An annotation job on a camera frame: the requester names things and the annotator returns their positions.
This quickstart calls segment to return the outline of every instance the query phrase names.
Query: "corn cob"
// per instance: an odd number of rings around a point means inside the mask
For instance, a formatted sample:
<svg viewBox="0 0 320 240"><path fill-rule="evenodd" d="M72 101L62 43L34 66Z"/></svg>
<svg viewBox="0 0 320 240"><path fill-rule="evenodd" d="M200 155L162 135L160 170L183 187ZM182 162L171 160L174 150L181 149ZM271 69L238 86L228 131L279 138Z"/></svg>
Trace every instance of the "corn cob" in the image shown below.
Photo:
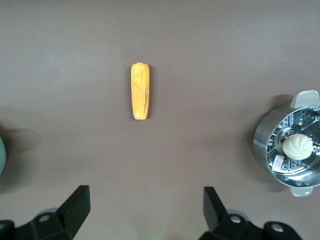
<svg viewBox="0 0 320 240"><path fill-rule="evenodd" d="M147 118L149 109L150 70L145 63L138 62L131 67L131 99L134 119Z"/></svg>

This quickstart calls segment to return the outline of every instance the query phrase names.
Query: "white label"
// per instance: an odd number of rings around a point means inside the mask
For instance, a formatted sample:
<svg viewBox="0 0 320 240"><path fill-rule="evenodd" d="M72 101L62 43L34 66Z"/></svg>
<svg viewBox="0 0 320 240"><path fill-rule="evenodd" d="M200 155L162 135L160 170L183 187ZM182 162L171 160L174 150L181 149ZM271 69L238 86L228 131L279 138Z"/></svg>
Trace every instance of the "white label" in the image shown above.
<svg viewBox="0 0 320 240"><path fill-rule="evenodd" d="M284 159L285 159L285 156L276 155L274 158L274 162L271 170L275 172L280 172Z"/></svg>

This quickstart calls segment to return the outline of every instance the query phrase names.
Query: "colander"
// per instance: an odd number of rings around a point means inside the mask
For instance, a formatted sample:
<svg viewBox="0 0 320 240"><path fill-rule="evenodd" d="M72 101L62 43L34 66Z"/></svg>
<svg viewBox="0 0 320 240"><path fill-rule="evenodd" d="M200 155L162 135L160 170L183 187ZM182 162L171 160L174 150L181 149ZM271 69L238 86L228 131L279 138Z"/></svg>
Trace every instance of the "colander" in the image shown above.
<svg viewBox="0 0 320 240"><path fill-rule="evenodd" d="M311 155L289 158L283 150L288 137L302 134L312 140ZM320 185L320 98L316 90L297 93L292 102L271 110L257 127L253 150L256 159L295 197L311 194Z"/></svg>

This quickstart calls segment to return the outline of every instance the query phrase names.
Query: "stainless steel pot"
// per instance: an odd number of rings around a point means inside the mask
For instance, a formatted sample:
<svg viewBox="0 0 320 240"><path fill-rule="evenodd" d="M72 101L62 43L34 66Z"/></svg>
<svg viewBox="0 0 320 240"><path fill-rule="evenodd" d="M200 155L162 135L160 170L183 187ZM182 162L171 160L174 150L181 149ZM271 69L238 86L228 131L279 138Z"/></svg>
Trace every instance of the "stainless steel pot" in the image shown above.
<svg viewBox="0 0 320 240"><path fill-rule="evenodd" d="M316 90L296 94L291 103L271 110L257 127L253 140L256 159L295 197L311 194L320 185L320 98ZM283 142L302 134L313 142L311 155L303 160L290 159Z"/></svg>

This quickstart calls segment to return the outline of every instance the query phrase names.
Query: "gray background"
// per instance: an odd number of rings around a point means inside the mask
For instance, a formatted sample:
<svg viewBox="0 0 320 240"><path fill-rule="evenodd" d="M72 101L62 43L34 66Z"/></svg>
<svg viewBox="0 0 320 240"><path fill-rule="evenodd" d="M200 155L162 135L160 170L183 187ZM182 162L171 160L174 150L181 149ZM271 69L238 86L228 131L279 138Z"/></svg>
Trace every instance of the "gray background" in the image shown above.
<svg viewBox="0 0 320 240"><path fill-rule="evenodd" d="M319 1L1 0L0 23L0 219L88 184L75 239L196 240L213 186L257 226L319 239L320 188L293 197L252 152L267 111L319 90ZM151 71L140 121L136 62Z"/></svg>

